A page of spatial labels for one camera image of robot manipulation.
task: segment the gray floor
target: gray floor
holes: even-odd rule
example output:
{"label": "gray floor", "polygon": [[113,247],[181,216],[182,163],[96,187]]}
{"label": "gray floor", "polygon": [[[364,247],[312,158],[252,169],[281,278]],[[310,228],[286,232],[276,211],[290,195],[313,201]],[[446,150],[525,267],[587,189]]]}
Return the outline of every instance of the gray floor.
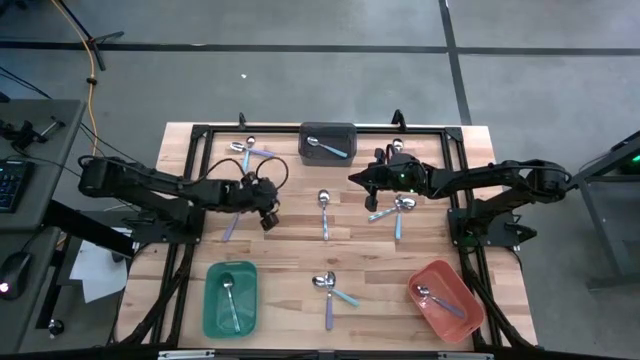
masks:
{"label": "gray floor", "polygon": [[[436,0],[69,5],[95,35],[124,30],[123,41],[444,45]],[[75,41],[48,2],[33,6],[0,18],[0,38]],[[640,47],[640,3],[634,0],[450,0],[449,6],[459,46]],[[155,163],[167,121],[228,121],[239,111],[254,121],[386,123],[400,108],[413,124],[460,124],[447,55],[108,52],[105,60],[108,71],[98,74],[95,99],[99,133],[148,165]],[[638,130],[638,60],[462,56],[460,62],[473,124],[490,127],[499,160],[542,158],[575,172]],[[56,98],[86,96],[82,52],[2,50],[0,65]],[[1,78],[0,89],[16,98],[37,97]],[[70,159],[88,148],[78,137]],[[68,165],[77,166],[73,160]],[[91,210],[114,204],[82,197],[67,176],[58,199]],[[638,290],[590,294],[584,286],[610,269],[578,194],[521,213],[523,223],[539,231],[524,244],[522,259],[540,344],[640,358]],[[113,304],[105,303],[102,311],[112,313]],[[23,350],[104,342],[108,316],[74,315],[91,313],[79,305],[60,311],[84,320],[66,339],[47,342],[32,335]],[[77,335],[89,327],[102,332]]]}

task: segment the red plastic bin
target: red plastic bin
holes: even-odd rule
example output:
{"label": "red plastic bin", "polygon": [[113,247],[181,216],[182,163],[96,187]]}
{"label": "red plastic bin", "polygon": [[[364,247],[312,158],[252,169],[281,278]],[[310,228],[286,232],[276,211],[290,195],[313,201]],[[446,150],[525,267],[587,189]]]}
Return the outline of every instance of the red plastic bin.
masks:
{"label": "red plastic bin", "polygon": [[[426,285],[432,295],[464,312],[459,318],[431,299],[418,295],[416,287]],[[448,343],[457,343],[469,336],[484,321],[484,309],[455,270],[443,260],[436,260],[409,278],[409,295],[436,334]]]}

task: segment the keyboard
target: keyboard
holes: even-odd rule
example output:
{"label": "keyboard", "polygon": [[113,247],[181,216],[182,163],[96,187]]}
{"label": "keyboard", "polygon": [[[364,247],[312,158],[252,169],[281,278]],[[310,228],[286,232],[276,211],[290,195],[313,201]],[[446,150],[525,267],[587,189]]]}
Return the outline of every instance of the keyboard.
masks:
{"label": "keyboard", "polygon": [[16,211],[33,167],[29,161],[0,160],[0,213]]}

